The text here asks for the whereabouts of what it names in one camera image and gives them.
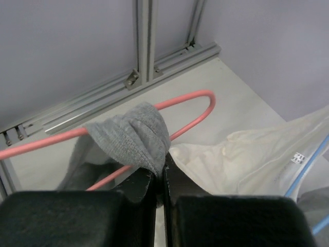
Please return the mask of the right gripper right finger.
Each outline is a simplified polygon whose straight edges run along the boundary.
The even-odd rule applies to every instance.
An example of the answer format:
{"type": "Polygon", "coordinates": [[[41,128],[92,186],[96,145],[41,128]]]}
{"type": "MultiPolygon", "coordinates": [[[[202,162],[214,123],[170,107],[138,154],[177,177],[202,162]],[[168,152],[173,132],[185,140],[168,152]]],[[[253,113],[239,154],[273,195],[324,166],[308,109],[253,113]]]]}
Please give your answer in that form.
{"type": "Polygon", "coordinates": [[[167,246],[316,246],[291,199],[213,196],[167,154],[163,169],[167,246]]]}

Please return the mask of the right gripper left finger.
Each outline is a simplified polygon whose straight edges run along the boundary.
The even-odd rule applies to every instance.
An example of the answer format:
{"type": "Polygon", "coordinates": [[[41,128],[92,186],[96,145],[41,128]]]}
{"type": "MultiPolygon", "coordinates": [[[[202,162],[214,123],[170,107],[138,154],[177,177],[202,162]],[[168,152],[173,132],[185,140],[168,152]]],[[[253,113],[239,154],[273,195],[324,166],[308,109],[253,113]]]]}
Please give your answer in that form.
{"type": "Polygon", "coordinates": [[[1,246],[153,246],[155,177],[106,191],[22,191],[1,204],[1,246]]]}

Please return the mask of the white tank top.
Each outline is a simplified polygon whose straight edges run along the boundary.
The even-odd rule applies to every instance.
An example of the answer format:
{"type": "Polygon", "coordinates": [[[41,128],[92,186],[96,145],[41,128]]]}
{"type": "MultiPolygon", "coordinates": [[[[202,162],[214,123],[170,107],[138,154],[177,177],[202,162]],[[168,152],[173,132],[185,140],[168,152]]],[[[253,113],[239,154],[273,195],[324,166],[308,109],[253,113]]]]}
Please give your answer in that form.
{"type": "Polygon", "coordinates": [[[178,168],[212,195],[276,195],[295,200],[328,150],[328,107],[281,125],[234,132],[213,146],[178,144],[178,168]]]}

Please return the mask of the blue wire hanger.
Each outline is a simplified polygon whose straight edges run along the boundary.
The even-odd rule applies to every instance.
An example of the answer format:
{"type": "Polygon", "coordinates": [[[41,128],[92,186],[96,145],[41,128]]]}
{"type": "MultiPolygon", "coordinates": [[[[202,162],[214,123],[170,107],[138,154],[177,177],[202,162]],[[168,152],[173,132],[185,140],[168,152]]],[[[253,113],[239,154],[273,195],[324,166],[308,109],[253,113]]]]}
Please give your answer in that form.
{"type": "Polygon", "coordinates": [[[318,160],[319,156],[322,156],[328,149],[328,135],[321,142],[319,147],[315,150],[315,152],[311,155],[305,165],[303,165],[301,171],[298,173],[295,180],[292,182],[286,193],[285,197],[291,197],[293,193],[299,188],[303,187],[303,183],[305,181],[304,192],[306,192],[307,188],[315,188],[316,182],[312,182],[311,179],[314,179],[314,174],[312,174],[311,170],[314,167],[314,163],[318,160]]]}

